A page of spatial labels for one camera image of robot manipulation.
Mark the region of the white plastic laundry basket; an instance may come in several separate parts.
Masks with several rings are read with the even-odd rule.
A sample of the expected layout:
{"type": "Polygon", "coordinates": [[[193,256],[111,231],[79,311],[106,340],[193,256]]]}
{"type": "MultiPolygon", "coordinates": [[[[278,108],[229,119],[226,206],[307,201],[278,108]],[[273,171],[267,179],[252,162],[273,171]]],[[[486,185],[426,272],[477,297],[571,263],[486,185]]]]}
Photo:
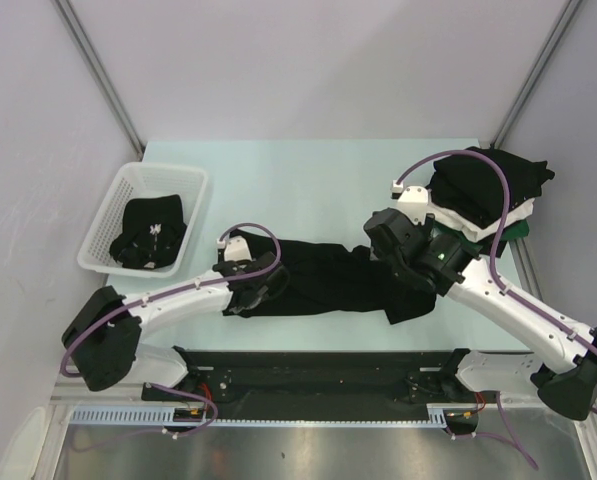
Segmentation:
{"type": "Polygon", "coordinates": [[[209,182],[206,171],[172,164],[120,168],[77,255],[108,275],[167,278],[178,271],[209,182]]]}

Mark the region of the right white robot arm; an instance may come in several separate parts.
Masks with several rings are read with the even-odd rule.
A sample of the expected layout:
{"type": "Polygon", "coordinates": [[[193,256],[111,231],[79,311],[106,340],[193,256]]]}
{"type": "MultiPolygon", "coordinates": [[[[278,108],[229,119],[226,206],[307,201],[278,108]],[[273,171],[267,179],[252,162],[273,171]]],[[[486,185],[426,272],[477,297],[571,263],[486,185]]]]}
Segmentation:
{"type": "Polygon", "coordinates": [[[462,401],[473,391],[537,396],[568,419],[589,416],[597,399],[597,327],[571,320],[495,277],[485,258],[451,235],[433,233],[430,222],[416,225],[387,208],[373,213],[363,230],[398,281],[471,308],[529,350],[456,351],[439,376],[447,399],[462,401]]]}

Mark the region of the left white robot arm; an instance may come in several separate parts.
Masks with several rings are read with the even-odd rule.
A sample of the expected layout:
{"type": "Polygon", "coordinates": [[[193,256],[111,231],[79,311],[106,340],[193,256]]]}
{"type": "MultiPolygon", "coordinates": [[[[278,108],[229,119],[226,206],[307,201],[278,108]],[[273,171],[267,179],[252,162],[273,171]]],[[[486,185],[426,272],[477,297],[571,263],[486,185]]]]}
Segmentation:
{"type": "Polygon", "coordinates": [[[196,316],[242,313],[274,299],[289,283],[288,269],[267,252],[253,261],[219,262],[189,282],[122,295],[106,286],[92,294],[62,335],[69,378],[91,392],[121,383],[160,384],[175,398],[199,387],[179,348],[147,345],[147,337],[196,316]]]}

